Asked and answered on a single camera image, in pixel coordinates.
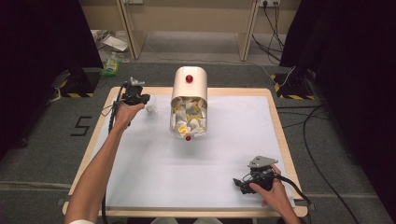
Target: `black tape marking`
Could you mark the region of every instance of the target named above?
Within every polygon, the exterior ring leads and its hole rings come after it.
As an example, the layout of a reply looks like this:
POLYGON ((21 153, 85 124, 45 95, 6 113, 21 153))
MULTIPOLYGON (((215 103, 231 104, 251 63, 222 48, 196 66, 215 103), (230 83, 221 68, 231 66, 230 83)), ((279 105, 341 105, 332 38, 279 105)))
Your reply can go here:
POLYGON ((91 119, 92 116, 81 116, 78 118, 77 124, 75 126, 75 128, 83 128, 85 129, 84 133, 71 133, 70 136, 85 136, 88 132, 88 130, 90 129, 90 126, 82 126, 79 125, 79 123, 81 122, 82 119, 91 119))

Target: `gray carpet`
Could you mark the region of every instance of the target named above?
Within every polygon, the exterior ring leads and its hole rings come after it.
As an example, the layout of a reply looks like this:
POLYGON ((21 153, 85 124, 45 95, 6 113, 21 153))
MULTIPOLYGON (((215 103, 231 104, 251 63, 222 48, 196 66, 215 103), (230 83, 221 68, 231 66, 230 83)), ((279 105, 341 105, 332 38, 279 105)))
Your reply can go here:
MULTIPOLYGON (((124 63, 117 76, 99 81, 92 98, 62 98, 50 104, 30 133, 28 147, 11 149, 0 161, 0 223, 62 223, 64 216, 58 200, 67 195, 110 89, 130 76, 145 80, 147 86, 172 87, 175 72, 183 65, 203 67, 208 87, 267 88, 277 107, 321 104, 318 96, 314 101, 277 98, 272 80, 257 65, 124 63), (87 117, 80 122, 89 126, 85 135, 85 129, 75 127, 80 117, 87 117), (26 182, 39 186, 23 184, 26 182)), ((287 71, 276 66, 265 68, 269 74, 287 71)), ((303 192, 317 207, 310 212, 312 223, 353 223, 351 215, 318 174, 304 146, 303 124, 297 123, 304 121, 312 109, 278 109, 303 192)), ((317 116, 306 123, 306 140, 316 164, 360 223, 392 223, 365 174, 348 157, 342 137, 327 112, 325 108, 319 109, 317 116)), ((260 219, 259 223, 276 220, 260 219)))

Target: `person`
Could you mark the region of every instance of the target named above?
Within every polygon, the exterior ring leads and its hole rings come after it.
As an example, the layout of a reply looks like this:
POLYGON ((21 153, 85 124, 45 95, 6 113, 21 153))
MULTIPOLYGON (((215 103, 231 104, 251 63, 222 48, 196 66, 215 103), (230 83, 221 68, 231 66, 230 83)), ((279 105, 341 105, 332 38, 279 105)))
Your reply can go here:
MULTIPOLYGON (((119 103, 112 130, 74 189, 64 217, 65 224, 92 224, 96 221, 121 137, 129 124, 133 126, 131 121, 144 107, 143 104, 119 103)), ((279 169, 275 165, 272 167, 280 175, 279 169)), ((286 223, 300 224, 300 219, 294 213, 285 187, 279 179, 274 179, 274 185, 269 191, 254 183, 249 186, 264 198, 262 206, 270 204, 286 223)))

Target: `red knob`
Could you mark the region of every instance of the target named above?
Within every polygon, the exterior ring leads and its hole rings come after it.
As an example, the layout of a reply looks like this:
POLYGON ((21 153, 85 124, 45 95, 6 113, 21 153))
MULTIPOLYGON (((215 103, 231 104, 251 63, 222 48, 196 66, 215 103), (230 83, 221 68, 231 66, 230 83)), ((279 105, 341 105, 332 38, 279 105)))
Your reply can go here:
POLYGON ((191 83, 192 80, 193 80, 192 75, 186 76, 186 81, 187 81, 188 83, 191 83))

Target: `power outlet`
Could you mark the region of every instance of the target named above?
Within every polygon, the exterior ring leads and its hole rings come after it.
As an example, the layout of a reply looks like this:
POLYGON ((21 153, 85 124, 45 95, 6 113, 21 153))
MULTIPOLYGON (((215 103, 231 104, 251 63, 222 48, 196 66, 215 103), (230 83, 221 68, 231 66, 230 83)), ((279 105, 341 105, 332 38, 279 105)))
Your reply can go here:
POLYGON ((264 1, 267 1, 267 7, 279 7, 280 0, 260 0, 260 7, 264 7, 264 1))

